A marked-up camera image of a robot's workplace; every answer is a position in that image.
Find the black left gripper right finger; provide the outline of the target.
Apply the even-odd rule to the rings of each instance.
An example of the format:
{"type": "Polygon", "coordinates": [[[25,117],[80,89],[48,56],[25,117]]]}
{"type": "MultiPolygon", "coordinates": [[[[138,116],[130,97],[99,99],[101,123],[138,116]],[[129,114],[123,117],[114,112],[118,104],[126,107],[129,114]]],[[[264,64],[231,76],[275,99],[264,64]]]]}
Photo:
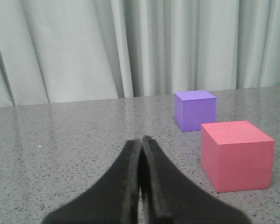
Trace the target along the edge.
{"type": "Polygon", "coordinates": [[[91,188],[90,224],[135,224],[138,217],[140,140],[128,140],[91,188]]]}

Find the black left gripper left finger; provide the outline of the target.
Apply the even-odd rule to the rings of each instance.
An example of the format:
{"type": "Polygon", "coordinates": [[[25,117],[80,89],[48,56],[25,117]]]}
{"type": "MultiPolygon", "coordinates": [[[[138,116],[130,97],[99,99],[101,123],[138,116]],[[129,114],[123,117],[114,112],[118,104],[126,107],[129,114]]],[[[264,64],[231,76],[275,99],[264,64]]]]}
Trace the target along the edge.
{"type": "Polygon", "coordinates": [[[140,140],[128,140],[107,172],[44,224],[135,224],[138,221],[140,140]]]}

